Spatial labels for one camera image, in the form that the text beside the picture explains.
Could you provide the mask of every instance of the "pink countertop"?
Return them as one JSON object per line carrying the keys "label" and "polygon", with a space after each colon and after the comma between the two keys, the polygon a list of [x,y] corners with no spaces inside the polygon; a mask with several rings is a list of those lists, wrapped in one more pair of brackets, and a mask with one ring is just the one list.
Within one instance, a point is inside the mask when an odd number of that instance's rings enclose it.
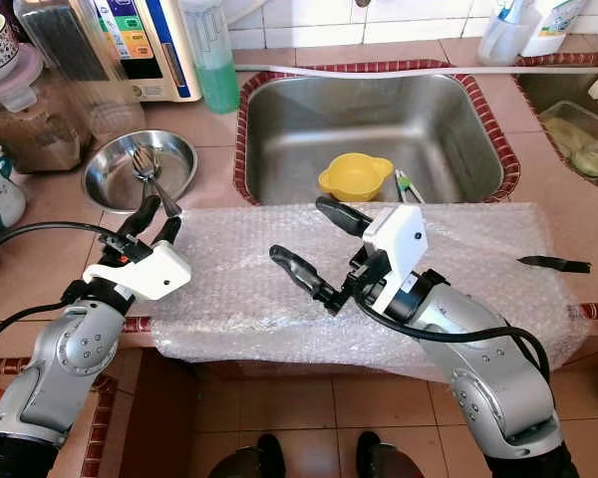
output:
{"label": "pink countertop", "polygon": [[[386,45],[235,52],[237,64],[318,65],[432,58],[475,65],[478,39]],[[595,36],[571,36],[563,51],[598,51]],[[243,83],[252,74],[239,74]],[[563,275],[581,303],[598,303],[598,188],[569,170],[545,136],[510,76],[476,76],[485,98],[521,164],[520,181],[509,200],[531,201],[544,211],[556,254],[593,264],[591,275]],[[199,168],[181,207],[249,207],[232,185],[236,113],[218,116],[203,103],[146,104],[148,127],[169,129],[194,144]],[[82,171],[21,178],[28,197],[22,224],[62,219],[120,224],[124,216],[94,206],[80,186]],[[36,232],[0,253],[0,321],[25,307],[57,302],[64,288],[97,257],[94,236],[82,232]],[[0,357],[25,357],[36,335],[54,316],[44,314],[0,337]],[[149,334],[125,334],[123,347],[151,347]]]}

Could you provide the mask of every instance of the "black shoe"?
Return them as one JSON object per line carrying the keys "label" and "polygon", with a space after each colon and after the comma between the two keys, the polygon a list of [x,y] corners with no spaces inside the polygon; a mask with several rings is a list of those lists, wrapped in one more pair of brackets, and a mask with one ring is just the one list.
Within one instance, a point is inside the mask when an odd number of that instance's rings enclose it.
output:
{"label": "black shoe", "polygon": [[370,449],[381,443],[374,431],[364,431],[357,441],[357,474],[359,478],[372,478],[372,456]]}
{"label": "black shoe", "polygon": [[257,441],[257,448],[262,451],[261,458],[259,458],[261,476],[263,478],[284,478],[286,465],[283,462],[281,445],[275,435],[270,433],[261,435]]}

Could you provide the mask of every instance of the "plastic bottle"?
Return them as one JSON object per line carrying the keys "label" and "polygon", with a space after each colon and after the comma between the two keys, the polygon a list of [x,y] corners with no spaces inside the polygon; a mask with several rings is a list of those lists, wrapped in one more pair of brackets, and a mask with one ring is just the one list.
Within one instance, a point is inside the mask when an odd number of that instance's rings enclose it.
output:
{"label": "plastic bottle", "polygon": [[528,2],[531,9],[533,32],[523,57],[536,57],[555,53],[565,41],[572,23],[587,0],[534,0]]}
{"label": "plastic bottle", "polygon": [[179,0],[204,100],[214,113],[234,112],[239,87],[221,0]]}

